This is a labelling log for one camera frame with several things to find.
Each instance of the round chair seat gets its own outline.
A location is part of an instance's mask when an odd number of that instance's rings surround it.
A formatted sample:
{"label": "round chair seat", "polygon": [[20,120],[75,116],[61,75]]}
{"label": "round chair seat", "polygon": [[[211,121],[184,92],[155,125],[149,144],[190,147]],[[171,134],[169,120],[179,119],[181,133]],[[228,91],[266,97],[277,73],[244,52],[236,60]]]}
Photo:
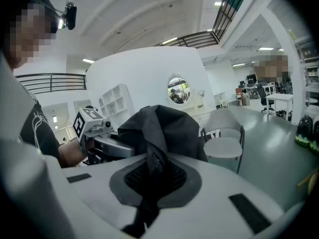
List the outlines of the round chair seat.
{"label": "round chair seat", "polygon": [[218,158],[235,158],[241,156],[243,150],[237,139],[219,137],[208,140],[204,145],[207,156]]}

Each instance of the white chair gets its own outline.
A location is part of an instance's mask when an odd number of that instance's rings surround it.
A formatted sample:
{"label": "white chair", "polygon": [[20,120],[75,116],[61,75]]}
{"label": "white chair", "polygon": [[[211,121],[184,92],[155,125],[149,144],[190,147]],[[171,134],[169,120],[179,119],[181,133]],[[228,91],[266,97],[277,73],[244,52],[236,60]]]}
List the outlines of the white chair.
{"label": "white chair", "polygon": [[220,106],[221,108],[228,107],[228,106],[229,106],[229,105],[228,105],[228,100],[227,100],[227,99],[221,99],[221,100],[219,100],[219,106]]}
{"label": "white chair", "polygon": [[[240,133],[240,138],[234,138],[232,136],[234,134],[229,134],[229,136],[226,137],[217,137],[207,140],[206,132],[210,132],[216,129],[222,130],[223,128],[238,131]],[[237,168],[237,173],[239,172],[241,160],[243,157],[245,130],[229,109],[218,109],[213,111],[207,124],[201,130],[200,136],[204,151],[207,156],[236,159],[240,157]]]}

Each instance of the white curved wall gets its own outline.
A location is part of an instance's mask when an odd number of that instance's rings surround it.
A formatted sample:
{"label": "white curved wall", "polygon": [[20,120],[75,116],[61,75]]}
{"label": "white curved wall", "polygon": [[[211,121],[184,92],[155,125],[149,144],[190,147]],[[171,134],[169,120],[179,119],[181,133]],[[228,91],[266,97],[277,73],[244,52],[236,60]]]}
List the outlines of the white curved wall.
{"label": "white curved wall", "polygon": [[181,75],[196,95],[204,90],[204,104],[216,108],[205,68],[195,48],[149,47],[117,53],[94,62],[86,76],[93,106],[99,107],[98,99],[122,83],[127,85],[137,112],[145,106],[168,106],[167,84],[172,74]]}

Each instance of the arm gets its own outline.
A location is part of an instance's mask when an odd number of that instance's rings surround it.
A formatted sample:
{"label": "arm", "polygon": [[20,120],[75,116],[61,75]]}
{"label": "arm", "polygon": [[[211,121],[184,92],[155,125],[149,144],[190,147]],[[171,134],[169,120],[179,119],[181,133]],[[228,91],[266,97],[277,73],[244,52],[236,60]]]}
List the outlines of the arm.
{"label": "arm", "polygon": [[60,145],[58,151],[61,160],[61,167],[76,166],[86,158],[86,156],[82,153],[77,140]]}

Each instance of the black mesh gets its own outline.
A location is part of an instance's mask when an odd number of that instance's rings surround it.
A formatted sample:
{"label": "black mesh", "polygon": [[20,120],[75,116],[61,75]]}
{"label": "black mesh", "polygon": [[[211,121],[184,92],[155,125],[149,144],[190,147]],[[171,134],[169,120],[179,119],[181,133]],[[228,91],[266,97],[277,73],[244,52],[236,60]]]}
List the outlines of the black mesh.
{"label": "black mesh", "polygon": [[[135,192],[141,196],[145,196],[146,191],[148,192],[149,189],[148,177],[148,166],[145,162],[132,172],[128,173],[124,177],[124,181]],[[157,196],[158,198],[162,198],[183,186],[187,179],[187,174],[182,168],[169,161],[167,165],[167,174],[165,177],[169,179],[165,180],[165,183],[163,183],[162,189]]]}

